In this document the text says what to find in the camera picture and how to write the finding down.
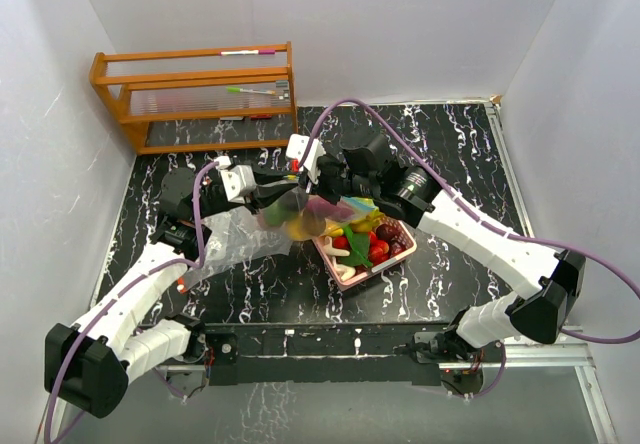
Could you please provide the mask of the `green mango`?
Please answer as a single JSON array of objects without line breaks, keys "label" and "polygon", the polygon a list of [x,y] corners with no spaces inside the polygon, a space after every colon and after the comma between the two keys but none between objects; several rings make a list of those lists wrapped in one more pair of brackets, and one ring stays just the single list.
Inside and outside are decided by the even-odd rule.
[{"label": "green mango", "polygon": [[275,202],[262,211],[262,219],[269,228],[279,228],[290,218],[291,211],[281,202]]}]

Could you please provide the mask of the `blue zipper clear bag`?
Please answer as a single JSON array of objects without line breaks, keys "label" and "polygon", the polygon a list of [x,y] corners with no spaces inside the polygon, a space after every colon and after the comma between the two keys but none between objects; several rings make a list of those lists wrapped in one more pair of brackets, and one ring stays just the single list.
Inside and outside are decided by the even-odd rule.
[{"label": "blue zipper clear bag", "polygon": [[300,188],[288,190],[257,213],[260,227],[279,231],[292,241],[336,233],[351,224],[376,223],[383,213],[368,198],[341,197],[336,204]]}]

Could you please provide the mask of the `purple sweet potato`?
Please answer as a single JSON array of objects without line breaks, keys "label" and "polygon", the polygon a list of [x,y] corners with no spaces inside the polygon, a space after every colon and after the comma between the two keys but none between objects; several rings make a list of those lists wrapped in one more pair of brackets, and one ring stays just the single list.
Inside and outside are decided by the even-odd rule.
[{"label": "purple sweet potato", "polygon": [[314,219],[331,218],[338,211],[339,208],[335,204],[317,196],[310,199],[304,208],[304,213]]}]

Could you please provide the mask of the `yellow orange fruit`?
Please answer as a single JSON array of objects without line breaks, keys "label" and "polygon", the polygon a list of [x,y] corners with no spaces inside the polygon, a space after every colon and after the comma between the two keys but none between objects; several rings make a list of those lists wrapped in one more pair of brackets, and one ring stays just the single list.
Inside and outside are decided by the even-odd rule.
[{"label": "yellow orange fruit", "polygon": [[296,242],[310,240],[320,235],[325,229],[324,222],[316,219],[306,219],[299,216],[294,220],[288,221],[285,225],[287,236]]}]

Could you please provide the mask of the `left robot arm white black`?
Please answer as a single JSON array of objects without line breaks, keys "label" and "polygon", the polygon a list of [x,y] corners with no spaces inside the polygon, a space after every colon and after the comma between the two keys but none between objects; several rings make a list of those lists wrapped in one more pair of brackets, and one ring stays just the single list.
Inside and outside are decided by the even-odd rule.
[{"label": "left robot arm white black", "polygon": [[186,318],[137,330],[160,297],[190,269],[203,267],[211,232],[203,218],[243,207],[256,213],[297,185],[285,171],[237,164],[223,156],[199,173],[170,171],[162,181],[158,223],[125,276],[71,325],[45,338],[44,387],[97,417],[108,416],[129,385],[165,361],[200,360],[207,340]]}]

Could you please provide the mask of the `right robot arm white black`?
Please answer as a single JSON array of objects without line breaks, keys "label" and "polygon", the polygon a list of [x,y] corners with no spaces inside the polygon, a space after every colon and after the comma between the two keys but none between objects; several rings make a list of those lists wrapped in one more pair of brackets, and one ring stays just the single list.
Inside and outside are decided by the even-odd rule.
[{"label": "right robot arm white black", "polygon": [[581,290],[584,256],[525,242],[424,167],[400,165],[381,135],[345,150],[342,160],[312,140],[301,163],[309,174],[310,190],[319,196],[329,201],[370,198],[387,216],[454,246],[508,285],[509,294],[500,299],[460,311],[432,339],[431,353],[466,361],[482,347],[506,338],[556,341]]}]

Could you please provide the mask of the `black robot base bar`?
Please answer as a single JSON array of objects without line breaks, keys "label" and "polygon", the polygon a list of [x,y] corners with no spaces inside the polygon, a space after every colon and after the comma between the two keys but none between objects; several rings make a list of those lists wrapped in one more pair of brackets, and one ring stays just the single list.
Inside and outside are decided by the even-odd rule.
[{"label": "black robot base bar", "polygon": [[462,359],[427,354],[442,325],[426,323],[200,324],[184,363],[171,372],[204,372],[212,386],[262,382],[409,382],[443,379],[477,392],[502,352],[490,344]]}]

